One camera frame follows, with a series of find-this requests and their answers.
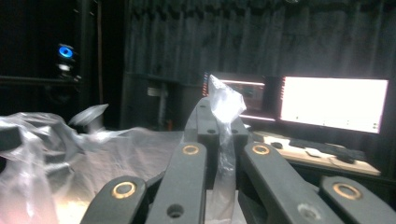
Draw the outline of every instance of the desk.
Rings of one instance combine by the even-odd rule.
[[[367,175],[381,175],[381,172],[375,169],[372,165],[365,161],[355,161],[353,164],[339,161],[334,155],[320,153],[318,157],[312,157],[306,153],[304,149],[299,147],[289,146],[290,139],[288,137],[265,132],[255,132],[255,134],[262,136],[265,144],[281,143],[283,149],[277,151],[288,161],[297,161],[303,163],[310,163],[319,166],[331,167],[337,170],[357,172]]]

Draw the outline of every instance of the keyboard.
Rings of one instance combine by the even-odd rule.
[[[344,147],[337,147],[322,143],[310,142],[302,139],[290,139],[289,146],[300,147],[300,148],[311,147],[319,150],[322,153],[331,154],[334,156],[348,155],[348,157],[356,161],[367,161],[364,152],[349,148],[344,148]]]

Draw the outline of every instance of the computer mouse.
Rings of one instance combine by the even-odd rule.
[[[276,148],[276,149],[283,149],[283,145],[281,143],[278,143],[278,142],[271,143],[271,146]]]
[[[339,161],[343,161],[343,162],[346,162],[346,163],[349,163],[349,164],[355,163],[355,160],[351,156],[347,155],[346,153],[337,155],[336,158]]]

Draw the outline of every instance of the blue light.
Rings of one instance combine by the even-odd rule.
[[[60,47],[59,48],[59,53],[65,57],[65,58],[71,58],[73,57],[73,51],[70,48],[67,47]]]

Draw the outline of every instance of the computer monitor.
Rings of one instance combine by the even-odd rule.
[[[280,119],[379,133],[387,87],[382,79],[284,77]]]
[[[276,121],[278,114],[276,99],[282,85],[282,78],[233,73],[213,75],[241,93],[247,107],[247,110],[240,115],[244,121],[247,123]]]

